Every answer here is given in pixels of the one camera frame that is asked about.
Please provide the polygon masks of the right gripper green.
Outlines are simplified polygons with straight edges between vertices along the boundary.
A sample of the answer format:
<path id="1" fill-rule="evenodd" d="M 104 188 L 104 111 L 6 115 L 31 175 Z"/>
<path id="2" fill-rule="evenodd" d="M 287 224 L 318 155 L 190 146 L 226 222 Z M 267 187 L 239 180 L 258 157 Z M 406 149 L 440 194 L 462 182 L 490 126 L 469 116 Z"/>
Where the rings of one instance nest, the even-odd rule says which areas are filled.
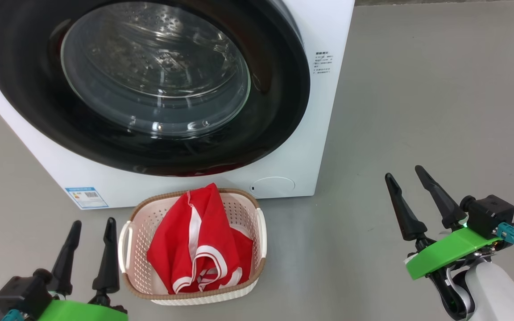
<path id="1" fill-rule="evenodd" d="M 416 218 L 406 203 L 402 189 L 394 176 L 386 173 L 384 180 L 402 239 L 415 241 L 416 252 L 406 258 L 406 270 L 413 280 L 427 278 L 432 282 L 451 319 L 470 319 L 475 311 L 475 303 L 468 290 L 454 281 L 452 271 L 493 255 L 496 245 L 502 240 L 498 237 L 485 239 L 470 228 L 463 227 L 460 221 L 463 221 L 467 214 L 454 199 L 423 166 L 415 166 L 415 172 L 423 187 L 434 199 L 442 225 L 454 232 L 441 240 L 426 237 L 426 225 Z"/>

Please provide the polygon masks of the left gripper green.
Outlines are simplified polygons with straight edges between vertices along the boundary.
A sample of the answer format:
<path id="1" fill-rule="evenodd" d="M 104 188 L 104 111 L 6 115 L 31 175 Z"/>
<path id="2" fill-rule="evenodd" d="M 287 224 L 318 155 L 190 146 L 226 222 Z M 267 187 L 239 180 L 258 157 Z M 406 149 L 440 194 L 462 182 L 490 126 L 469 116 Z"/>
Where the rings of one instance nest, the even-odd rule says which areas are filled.
<path id="1" fill-rule="evenodd" d="M 79 246 L 82 222 L 75 221 L 55 260 L 51 270 L 52 279 L 47 290 L 62 296 L 73 292 L 71 276 L 74 252 Z M 50 294 L 37 299 L 39 321 L 128 321 L 127 310 L 121 305 L 111 305 L 108 294 L 120 290 L 120 272 L 118 268 L 116 220 L 108 218 L 103 242 L 104 250 L 98 276 L 92 282 L 92 289 L 97 294 L 88 303 L 73 300 L 55 300 Z"/>

